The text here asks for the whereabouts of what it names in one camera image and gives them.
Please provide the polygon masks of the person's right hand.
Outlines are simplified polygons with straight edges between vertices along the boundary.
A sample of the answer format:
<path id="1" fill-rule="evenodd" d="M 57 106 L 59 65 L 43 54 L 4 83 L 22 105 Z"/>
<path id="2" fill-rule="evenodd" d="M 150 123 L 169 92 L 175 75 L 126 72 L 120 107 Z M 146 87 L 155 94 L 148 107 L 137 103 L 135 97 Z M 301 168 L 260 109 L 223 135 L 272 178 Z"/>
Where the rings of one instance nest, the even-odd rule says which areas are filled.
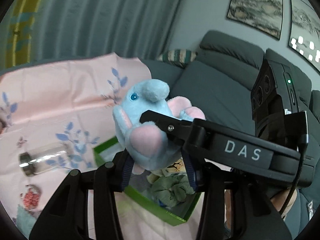
<path id="1" fill-rule="evenodd" d="M 285 200 L 287 199 L 287 196 L 289 195 L 290 189 L 287 189 L 283 192 L 280 192 L 278 194 L 276 194 L 275 196 L 273 196 L 270 201 L 271 203 L 274 205 L 274 207 L 276 208 L 277 211 L 280 211 L 283 204 L 285 203 Z M 287 213 L 291 210 L 292 206 L 294 205 L 295 201 L 297 199 L 297 190 L 295 190 L 293 192 L 293 195 L 291 196 L 291 199 L 289 201 L 289 203 L 287 204 L 283 214 L 281 215 L 281 218 L 283 220 L 286 219 L 286 215 Z"/>

